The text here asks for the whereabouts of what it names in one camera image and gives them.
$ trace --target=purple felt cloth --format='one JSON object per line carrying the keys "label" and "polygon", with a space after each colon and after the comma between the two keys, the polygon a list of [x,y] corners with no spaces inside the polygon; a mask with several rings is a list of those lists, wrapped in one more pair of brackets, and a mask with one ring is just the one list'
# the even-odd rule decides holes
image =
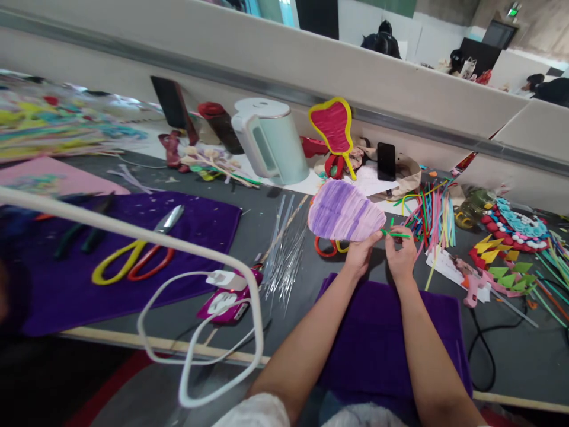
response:
{"label": "purple felt cloth", "polygon": [[[91,208],[98,203],[100,197],[84,206]],[[177,192],[161,192],[116,196],[108,215],[153,230],[177,205],[184,205],[185,210],[169,235],[219,252],[229,252],[241,215],[240,208],[236,206]],[[11,276],[11,316],[3,325],[3,332],[42,336],[136,313],[169,278],[185,272],[214,271],[222,267],[218,262],[176,251],[166,268],[148,279],[131,282],[124,277],[112,285],[94,285],[91,274],[95,267],[116,250],[132,243],[133,239],[107,233],[97,249],[86,255],[81,252],[81,245],[91,230],[89,228],[72,243],[67,259],[55,261],[53,254],[60,238],[72,224],[61,218],[35,222],[25,236],[2,248]],[[147,244],[142,254],[152,246]],[[111,264],[104,277],[114,276],[129,254],[122,255]],[[165,255],[166,249],[160,249],[139,274],[150,271]],[[205,276],[182,278],[164,290],[154,307],[212,290],[213,286],[206,284]]]}
{"label": "purple felt cloth", "polygon": [[[324,280],[318,298],[335,277],[333,273]],[[421,297],[466,391],[472,396],[458,300],[422,291]],[[413,406],[401,305],[393,286],[377,282],[358,285],[318,384],[333,391],[345,404],[373,401],[396,412],[397,408],[404,411]]]}

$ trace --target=paper sheet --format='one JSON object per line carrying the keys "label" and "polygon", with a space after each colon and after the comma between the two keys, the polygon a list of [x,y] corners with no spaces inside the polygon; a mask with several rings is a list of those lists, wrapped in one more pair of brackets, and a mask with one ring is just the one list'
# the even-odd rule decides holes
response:
{"label": "paper sheet", "polygon": [[[434,251],[431,251],[427,254],[427,265],[429,267],[433,266],[433,260],[434,260],[433,255]],[[443,249],[438,253],[437,265],[435,265],[434,269],[439,273],[441,273],[447,279],[452,280],[462,289],[466,290],[466,288],[462,286],[464,277],[462,276],[462,273],[456,269],[454,262],[450,258],[450,254],[446,250]],[[480,302],[490,301],[490,283],[486,282],[486,287],[484,289],[478,290],[478,300]]]}
{"label": "paper sheet", "polygon": [[130,194],[126,188],[50,157],[0,170],[0,185],[40,196],[75,193]]}
{"label": "paper sheet", "polygon": [[356,172],[357,180],[353,181],[349,174],[344,176],[344,181],[352,184],[354,187],[366,196],[371,196],[377,193],[394,189],[398,187],[397,181],[380,181],[378,180],[378,165],[377,163],[370,162],[369,165],[361,166]]}

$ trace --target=electric kettle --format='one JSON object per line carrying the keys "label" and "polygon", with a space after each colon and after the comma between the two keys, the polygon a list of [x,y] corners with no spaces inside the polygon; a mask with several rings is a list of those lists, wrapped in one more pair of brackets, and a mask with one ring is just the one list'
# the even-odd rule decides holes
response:
{"label": "electric kettle", "polygon": [[278,185],[308,177],[308,165],[290,107],[278,101],[246,98],[235,103],[231,125],[257,175]]}

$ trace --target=orange scissors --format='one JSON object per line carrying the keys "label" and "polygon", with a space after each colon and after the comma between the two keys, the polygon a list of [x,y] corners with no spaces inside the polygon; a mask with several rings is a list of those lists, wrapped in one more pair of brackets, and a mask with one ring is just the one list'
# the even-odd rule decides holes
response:
{"label": "orange scissors", "polygon": [[314,238],[314,249],[316,249],[316,252],[318,253],[318,255],[320,255],[321,257],[324,257],[324,258],[332,258],[338,252],[339,253],[348,252],[349,245],[346,246],[345,248],[342,248],[340,246],[340,240],[330,240],[330,242],[332,243],[332,252],[322,252],[320,250],[320,238],[318,236],[316,236]]}
{"label": "orange scissors", "polygon": [[[162,220],[158,223],[158,225],[154,228],[155,232],[168,234],[168,231],[176,224],[179,218],[184,213],[184,206],[179,205],[176,206],[173,210],[171,210]],[[168,248],[166,257],[164,260],[155,268],[153,268],[148,273],[143,275],[137,275],[141,268],[146,265],[146,263],[150,260],[150,258],[154,257],[156,253],[160,250],[162,246],[154,245],[140,260],[138,257],[142,254],[144,246],[146,243],[143,240],[135,240],[133,243],[129,244],[128,246],[123,247],[122,249],[117,250],[115,253],[111,254],[108,258],[104,259],[93,271],[91,279],[94,284],[96,285],[111,285],[112,283],[118,282],[123,277],[127,276],[128,280],[132,282],[141,281],[144,279],[153,276],[154,274],[158,273],[162,270],[174,257],[174,249]],[[117,258],[119,258],[122,254],[127,253],[128,251],[132,251],[129,258],[126,260],[123,268],[110,279],[105,279],[103,277],[103,273],[106,268]]]}

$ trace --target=pink paper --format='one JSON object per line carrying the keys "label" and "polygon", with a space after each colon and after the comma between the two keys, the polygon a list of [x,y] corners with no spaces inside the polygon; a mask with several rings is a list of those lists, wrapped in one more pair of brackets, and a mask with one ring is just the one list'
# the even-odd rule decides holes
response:
{"label": "pink paper", "polygon": [[51,157],[39,157],[0,170],[0,185],[42,196],[109,194],[113,191],[118,195],[130,194],[130,191],[118,184]]}

